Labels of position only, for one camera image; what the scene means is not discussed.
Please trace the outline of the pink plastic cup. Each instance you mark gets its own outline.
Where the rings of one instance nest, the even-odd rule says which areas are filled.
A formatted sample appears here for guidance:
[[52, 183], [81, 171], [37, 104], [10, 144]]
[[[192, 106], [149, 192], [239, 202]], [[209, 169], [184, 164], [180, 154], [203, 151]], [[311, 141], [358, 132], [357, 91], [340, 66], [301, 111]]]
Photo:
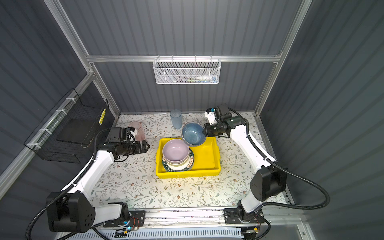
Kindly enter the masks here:
[[144, 141], [146, 139], [144, 128], [141, 122], [132, 122], [129, 125], [130, 128], [134, 128], [135, 141]]

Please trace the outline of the dark blue bowl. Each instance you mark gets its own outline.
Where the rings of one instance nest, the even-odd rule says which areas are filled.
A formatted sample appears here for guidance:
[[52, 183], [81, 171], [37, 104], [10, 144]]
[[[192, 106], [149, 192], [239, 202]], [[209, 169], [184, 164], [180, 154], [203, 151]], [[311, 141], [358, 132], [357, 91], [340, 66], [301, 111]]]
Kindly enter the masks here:
[[198, 147], [206, 141], [203, 130], [199, 123], [187, 123], [182, 128], [182, 140], [190, 147]]

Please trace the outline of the dark green rimmed plate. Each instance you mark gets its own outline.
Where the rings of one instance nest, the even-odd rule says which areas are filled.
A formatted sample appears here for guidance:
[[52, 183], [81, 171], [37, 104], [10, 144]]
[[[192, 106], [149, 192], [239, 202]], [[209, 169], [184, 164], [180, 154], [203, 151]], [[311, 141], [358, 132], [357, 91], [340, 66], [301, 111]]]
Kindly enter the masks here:
[[[189, 160], [188, 167], [186, 169], [182, 170], [182, 171], [177, 171], [177, 172], [189, 171], [193, 167], [194, 162], [195, 162], [195, 156], [194, 156], [194, 153], [193, 153], [193, 151], [191, 149], [189, 150], [189, 155], [187, 156], [187, 158], [185, 160]], [[167, 162], [171, 163], [165, 157], [163, 157], [163, 159], [162, 159], [162, 164], [163, 164], [163, 161], [167, 161]]]

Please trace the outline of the yellow plastic bin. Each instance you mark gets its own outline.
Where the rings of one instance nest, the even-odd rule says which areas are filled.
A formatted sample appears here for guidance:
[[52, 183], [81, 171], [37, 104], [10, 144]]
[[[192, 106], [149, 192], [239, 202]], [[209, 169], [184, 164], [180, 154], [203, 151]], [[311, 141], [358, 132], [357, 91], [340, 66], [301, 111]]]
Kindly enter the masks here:
[[163, 160], [163, 148], [167, 142], [172, 140], [172, 138], [168, 138], [160, 139], [159, 141], [156, 155], [156, 175], [160, 179], [209, 177], [219, 175], [221, 171], [221, 156], [216, 138], [209, 137], [202, 145], [191, 148], [190, 156], [193, 159], [193, 164], [184, 171], [171, 170]]

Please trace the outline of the lilac purple bowl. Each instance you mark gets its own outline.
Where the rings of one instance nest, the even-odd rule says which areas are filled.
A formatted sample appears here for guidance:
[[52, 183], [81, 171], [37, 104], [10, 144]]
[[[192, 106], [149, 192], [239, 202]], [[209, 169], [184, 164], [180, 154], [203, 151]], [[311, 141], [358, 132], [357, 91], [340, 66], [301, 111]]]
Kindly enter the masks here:
[[189, 157], [190, 148], [183, 140], [173, 139], [164, 145], [162, 153], [167, 162], [178, 165]]

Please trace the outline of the light green bowl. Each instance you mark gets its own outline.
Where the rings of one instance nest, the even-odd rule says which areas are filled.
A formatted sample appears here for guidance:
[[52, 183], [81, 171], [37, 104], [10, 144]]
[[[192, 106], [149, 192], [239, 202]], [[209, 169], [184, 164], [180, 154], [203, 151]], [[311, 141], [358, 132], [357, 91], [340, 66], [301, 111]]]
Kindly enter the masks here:
[[168, 172], [177, 172], [177, 171], [182, 171], [186, 169], [189, 165], [189, 160], [185, 160], [184, 162], [180, 164], [171, 164], [167, 161], [163, 161], [163, 166], [166, 171]]

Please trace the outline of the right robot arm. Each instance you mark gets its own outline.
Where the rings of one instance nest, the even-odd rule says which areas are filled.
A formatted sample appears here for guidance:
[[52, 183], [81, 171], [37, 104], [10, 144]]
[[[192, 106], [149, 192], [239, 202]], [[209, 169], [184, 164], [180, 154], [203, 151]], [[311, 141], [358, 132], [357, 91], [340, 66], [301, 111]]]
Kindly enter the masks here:
[[286, 190], [287, 174], [269, 161], [276, 162], [256, 141], [249, 131], [247, 120], [239, 116], [215, 117], [213, 113], [205, 113], [208, 123], [203, 133], [207, 137], [221, 137], [224, 133], [234, 141], [249, 159], [255, 175], [250, 182], [250, 193], [241, 201], [240, 213], [251, 213], [261, 209], [264, 202]]

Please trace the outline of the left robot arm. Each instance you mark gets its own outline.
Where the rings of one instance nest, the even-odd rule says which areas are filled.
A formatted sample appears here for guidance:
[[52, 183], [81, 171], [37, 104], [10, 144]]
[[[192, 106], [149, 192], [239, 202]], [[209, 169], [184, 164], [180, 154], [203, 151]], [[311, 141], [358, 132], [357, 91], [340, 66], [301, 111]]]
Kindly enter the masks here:
[[128, 226], [132, 217], [127, 204], [115, 202], [93, 207], [91, 192], [105, 170], [121, 155], [144, 154], [149, 149], [146, 141], [100, 144], [81, 172], [61, 192], [52, 192], [47, 197], [50, 231], [85, 233], [109, 221]]

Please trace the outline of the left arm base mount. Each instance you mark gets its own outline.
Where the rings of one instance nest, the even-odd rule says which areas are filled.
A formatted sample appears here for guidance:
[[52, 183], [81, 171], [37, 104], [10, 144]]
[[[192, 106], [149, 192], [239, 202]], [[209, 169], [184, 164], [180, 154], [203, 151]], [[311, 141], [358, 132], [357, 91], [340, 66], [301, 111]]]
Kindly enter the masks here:
[[127, 228], [142, 227], [145, 222], [145, 211], [129, 211], [128, 216], [122, 216], [115, 220], [107, 221], [103, 224], [104, 228]]

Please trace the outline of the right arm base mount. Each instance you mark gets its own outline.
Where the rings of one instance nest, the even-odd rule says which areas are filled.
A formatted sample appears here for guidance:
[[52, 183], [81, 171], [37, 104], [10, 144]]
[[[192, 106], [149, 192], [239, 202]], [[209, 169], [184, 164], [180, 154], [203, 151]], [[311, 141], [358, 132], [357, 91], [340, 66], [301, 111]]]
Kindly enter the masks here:
[[265, 220], [262, 218], [262, 210], [258, 212], [247, 213], [240, 201], [238, 201], [236, 208], [223, 209], [225, 223], [228, 225], [234, 224], [262, 224]]

